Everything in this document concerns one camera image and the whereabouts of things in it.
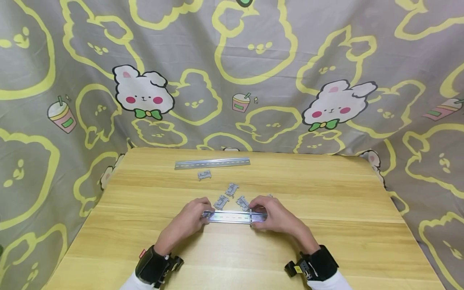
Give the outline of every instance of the bunny ear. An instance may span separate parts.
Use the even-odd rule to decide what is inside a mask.
[[[370,150],[367,157],[372,166],[380,167],[380,158],[377,152]]]
[[[351,88],[353,90],[353,96],[355,97],[366,97],[373,91],[377,89],[377,84],[375,82],[368,82],[364,84],[359,84]]]
[[[128,64],[113,68],[113,74],[118,84],[123,83],[129,78],[136,78],[140,76],[139,71],[136,70],[133,66],[128,65]]]
[[[325,97],[328,96],[330,93],[336,93],[342,90],[346,90],[348,87],[349,82],[346,79],[325,84],[322,87],[321,92],[319,93],[319,97]]]
[[[156,71],[148,71],[143,76],[148,77],[152,84],[160,88],[164,88],[168,84],[168,81]]]

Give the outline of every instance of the person's left hand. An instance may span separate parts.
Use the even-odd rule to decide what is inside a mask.
[[[204,211],[214,211],[206,197],[187,203],[160,233],[154,246],[155,252],[161,256],[169,254],[180,241],[199,231],[203,225],[209,224],[207,218],[201,217]]]

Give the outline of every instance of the fabric backdrop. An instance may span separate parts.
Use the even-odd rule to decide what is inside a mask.
[[[0,289],[41,289],[123,154],[149,146],[362,155],[445,287],[463,290],[463,11],[2,1]]]

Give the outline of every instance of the wooden table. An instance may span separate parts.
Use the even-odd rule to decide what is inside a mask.
[[[174,170],[175,161],[250,157],[250,166]],[[97,207],[46,286],[117,290],[143,248],[190,200],[212,203],[229,182],[236,198],[271,193],[313,231],[353,289],[443,289],[381,186],[359,157],[135,148],[119,165]],[[231,199],[224,210],[240,210]],[[297,256],[288,237],[247,225],[210,224],[176,251],[185,264],[167,290],[307,289],[284,265]]]

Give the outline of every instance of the wrist strap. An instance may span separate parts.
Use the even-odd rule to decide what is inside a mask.
[[[337,273],[338,264],[327,250],[326,246],[320,245],[321,249],[312,255],[305,255],[305,260],[314,269],[314,274],[309,280],[325,281]]]
[[[164,279],[169,271],[178,271],[184,261],[175,256],[161,256],[155,252],[154,246],[151,246],[140,258],[135,275],[140,281],[153,285],[154,288],[160,288],[164,284]]]
[[[312,255],[300,252],[301,259],[296,263],[290,261],[285,266],[285,271],[290,277],[297,273],[304,274],[306,279],[313,281],[325,281],[337,273],[338,264],[324,245]]]

